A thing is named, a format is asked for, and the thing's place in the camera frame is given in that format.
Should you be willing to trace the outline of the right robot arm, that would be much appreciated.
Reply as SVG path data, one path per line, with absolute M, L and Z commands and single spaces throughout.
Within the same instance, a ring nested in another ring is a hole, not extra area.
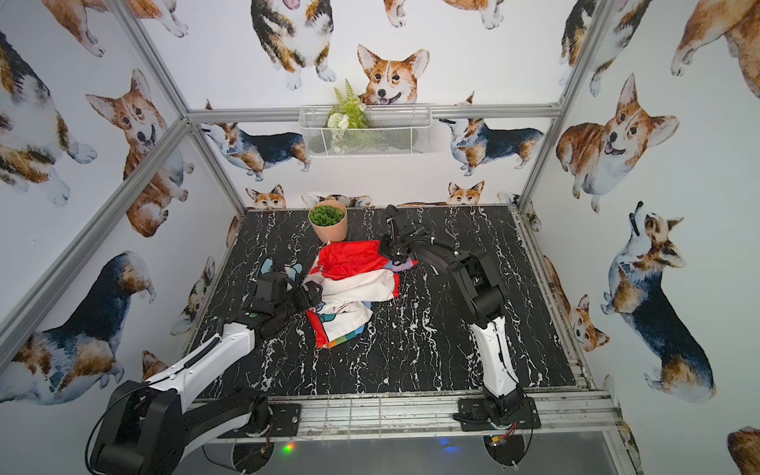
M 448 278 L 456 314 L 475 336 L 483 367 L 484 411 L 475 420 L 496 428 L 515 426 L 528 401 L 515 376 L 506 333 L 507 286 L 496 261 L 484 249 L 467 251 L 437 239 L 426 226 L 415 227 L 393 205 L 385 209 L 390 231 L 379 245 L 379 254 L 395 263 L 409 259 L 431 265 Z

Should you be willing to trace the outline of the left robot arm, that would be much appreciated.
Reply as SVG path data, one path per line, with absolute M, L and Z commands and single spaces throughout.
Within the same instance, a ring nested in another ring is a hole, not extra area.
M 91 431 L 84 461 L 92 474 L 170 474 L 188 454 L 221 435 L 296 435 L 301 408 L 271 406 L 265 393 L 232 390 L 197 405 L 230 366 L 274 338 L 322 300 L 322 287 L 284 271 L 264 273 L 239 311 L 207 342 L 144 382 L 127 381 Z

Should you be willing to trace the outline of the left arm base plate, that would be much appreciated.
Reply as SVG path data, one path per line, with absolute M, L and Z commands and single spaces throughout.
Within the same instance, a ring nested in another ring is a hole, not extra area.
M 243 439 L 253 437 L 296 437 L 299 431 L 301 413 L 300 404 L 274 404 L 267 407 L 267 415 L 258 411 L 251 420 L 238 429 L 232 429 L 219 436 L 219 439 Z

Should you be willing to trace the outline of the rainbow hooded kids jacket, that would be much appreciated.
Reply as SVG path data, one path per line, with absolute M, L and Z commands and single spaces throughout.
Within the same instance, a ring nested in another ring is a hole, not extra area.
M 416 266 L 383 257 L 379 241 L 344 241 L 323 247 L 305 282 L 322 288 L 321 301 L 307 311 L 318 348 L 333 348 L 363 333 L 373 303 L 399 296 L 403 271 Z

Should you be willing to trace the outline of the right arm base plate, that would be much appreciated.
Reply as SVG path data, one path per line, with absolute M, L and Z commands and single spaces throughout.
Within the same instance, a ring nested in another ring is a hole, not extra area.
M 460 423 L 463 431 L 506 431 L 512 426 L 517 429 L 540 429 L 542 422 L 536 409 L 534 398 L 521 397 L 515 401 L 492 399 L 459 399 L 453 419 Z

